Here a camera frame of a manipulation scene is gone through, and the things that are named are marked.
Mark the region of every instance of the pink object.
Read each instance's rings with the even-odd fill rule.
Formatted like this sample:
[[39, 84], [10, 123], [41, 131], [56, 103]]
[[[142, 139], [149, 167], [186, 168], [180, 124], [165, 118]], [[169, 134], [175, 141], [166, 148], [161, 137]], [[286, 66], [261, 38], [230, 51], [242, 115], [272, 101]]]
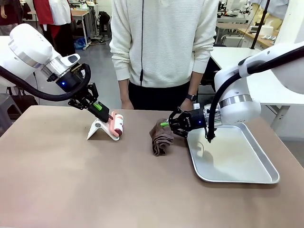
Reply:
[[115, 111], [111, 113], [111, 116], [113, 117], [113, 119], [109, 119], [109, 130], [111, 134], [115, 137], [120, 137], [123, 135], [124, 118], [122, 115], [118, 114]]

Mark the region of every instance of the silver tray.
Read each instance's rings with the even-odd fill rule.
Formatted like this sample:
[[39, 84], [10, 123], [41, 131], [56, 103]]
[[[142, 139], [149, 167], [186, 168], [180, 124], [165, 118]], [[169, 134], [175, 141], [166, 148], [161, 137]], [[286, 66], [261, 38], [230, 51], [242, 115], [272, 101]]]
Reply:
[[188, 145], [197, 175], [208, 182], [275, 184], [280, 175], [243, 123], [221, 126], [209, 143], [205, 130], [189, 132]]

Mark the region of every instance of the white sweater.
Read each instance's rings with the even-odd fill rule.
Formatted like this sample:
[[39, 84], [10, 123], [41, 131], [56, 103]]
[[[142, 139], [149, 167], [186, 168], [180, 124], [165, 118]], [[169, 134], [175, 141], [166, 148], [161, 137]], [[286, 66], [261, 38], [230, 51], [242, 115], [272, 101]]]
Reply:
[[[143, 0], [112, 0], [110, 43], [117, 79], [140, 85]], [[173, 87], [204, 73], [218, 0], [144, 0], [144, 87]]]

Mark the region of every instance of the bag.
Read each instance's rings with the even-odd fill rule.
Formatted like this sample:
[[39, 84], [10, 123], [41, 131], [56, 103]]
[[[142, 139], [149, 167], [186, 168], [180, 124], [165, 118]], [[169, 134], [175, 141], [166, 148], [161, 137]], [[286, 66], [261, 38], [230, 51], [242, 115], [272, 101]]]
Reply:
[[100, 11], [98, 13], [98, 19], [97, 20], [99, 21], [99, 24], [105, 25], [105, 24], [107, 24], [109, 22], [110, 15], [107, 14], [106, 12], [104, 12], [104, 11]]
[[[9, 95], [13, 98], [17, 107], [22, 113], [24, 113], [32, 105], [38, 105], [34, 96], [26, 95], [23, 89], [18, 88], [18, 95], [13, 95], [11, 88], [7, 87], [6, 93], [9, 92]], [[20, 114], [15, 109], [9, 109], [8, 114], [11, 120], [17, 120]]]
[[82, 50], [83, 48], [86, 47], [86, 42], [85, 42], [85, 38], [78, 38], [75, 42], [74, 42], [74, 47], [76, 50]]

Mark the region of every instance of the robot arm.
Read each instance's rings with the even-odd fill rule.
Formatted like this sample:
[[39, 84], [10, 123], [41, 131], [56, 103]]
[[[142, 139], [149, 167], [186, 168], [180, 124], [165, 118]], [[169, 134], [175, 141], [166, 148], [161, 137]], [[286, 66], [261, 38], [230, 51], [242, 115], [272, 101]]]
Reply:
[[[23, 88], [30, 94], [49, 101], [68, 100], [78, 109], [87, 109], [103, 122], [108, 122], [109, 109], [100, 103], [97, 88], [89, 84], [90, 67], [78, 64], [80, 56], [62, 57], [51, 44], [27, 24], [15, 27], [0, 46], [0, 84]], [[50, 95], [38, 91], [24, 80], [40, 71], [49, 83], [56, 83], [65, 94]]]
[[189, 131], [205, 128], [206, 138], [211, 142], [216, 127], [243, 123], [258, 117], [260, 103], [251, 98], [245, 79], [254, 73], [273, 69], [286, 88], [304, 94], [303, 84], [299, 83], [303, 80], [303, 57], [304, 42], [278, 44], [242, 60], [237, 66], [220, 70], [215, 76], [217, 92], [212, 104], [190, 112], [178, 108], [169, 117], [171, 129], [175, 134], [187, 137]]

